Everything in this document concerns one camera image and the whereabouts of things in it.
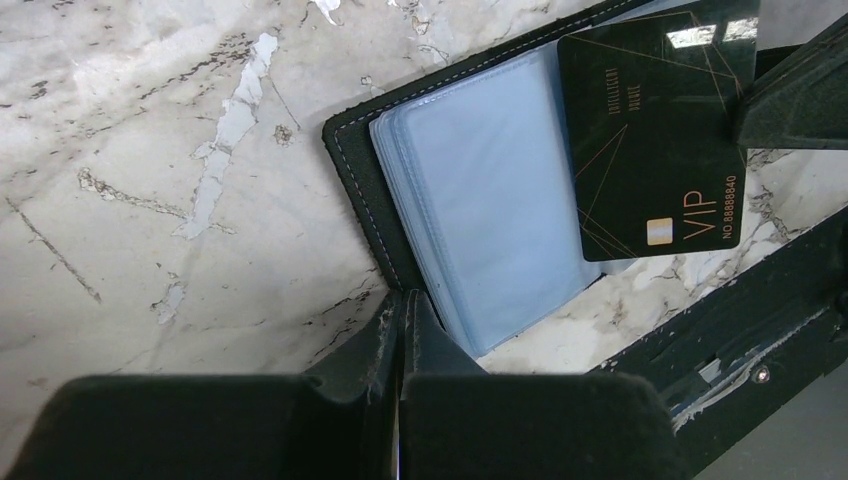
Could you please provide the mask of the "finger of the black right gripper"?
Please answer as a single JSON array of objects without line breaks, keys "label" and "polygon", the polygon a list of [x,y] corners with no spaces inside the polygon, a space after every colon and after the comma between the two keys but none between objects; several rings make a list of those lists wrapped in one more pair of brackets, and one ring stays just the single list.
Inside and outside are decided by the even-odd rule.
[{"label": "finger of the black right gripper", "polygon": [[756,54],[734,136],[745,148],[847,147],[846,16],[804,44]]}]

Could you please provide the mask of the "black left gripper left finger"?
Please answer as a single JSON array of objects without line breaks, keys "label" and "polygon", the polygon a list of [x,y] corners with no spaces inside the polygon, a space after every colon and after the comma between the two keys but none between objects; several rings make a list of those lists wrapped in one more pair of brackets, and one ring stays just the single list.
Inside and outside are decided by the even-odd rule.
[{"label": "black left gripper left finger", "polygon": [[298,374],[109,375],[64,384],[11,479],[390,479],[400,294]]}]

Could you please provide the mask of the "black card holder wallet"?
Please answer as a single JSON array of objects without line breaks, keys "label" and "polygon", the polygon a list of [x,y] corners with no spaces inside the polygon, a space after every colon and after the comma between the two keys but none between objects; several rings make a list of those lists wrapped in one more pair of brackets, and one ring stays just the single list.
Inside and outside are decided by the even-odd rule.
[{"label": "black card holder wallet", "polygon": [[696,1],[603,1],[328,119],[322,139],[389,285],[482,356],[617,264],[583,255],[558,41]]}]

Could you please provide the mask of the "black VIP card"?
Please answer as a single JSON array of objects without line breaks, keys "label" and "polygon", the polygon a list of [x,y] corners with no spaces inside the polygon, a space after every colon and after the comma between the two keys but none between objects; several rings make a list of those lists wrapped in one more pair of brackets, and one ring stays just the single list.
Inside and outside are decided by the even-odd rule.
[{"label": "black VIP card", "polygon": [[696,1],[558,41],[587,260],[739,244],[747,156],[733,116],[754,79],[759,9]]}]

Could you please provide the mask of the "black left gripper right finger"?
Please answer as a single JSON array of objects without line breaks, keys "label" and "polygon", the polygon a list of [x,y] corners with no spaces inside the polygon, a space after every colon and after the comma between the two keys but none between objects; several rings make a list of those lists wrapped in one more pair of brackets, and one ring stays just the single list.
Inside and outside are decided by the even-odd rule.
[{"label": "black left gripper right finger", "polygon": [[404,299],[404,479],[687,479],[668,410],[628,374],[491,374]]}]

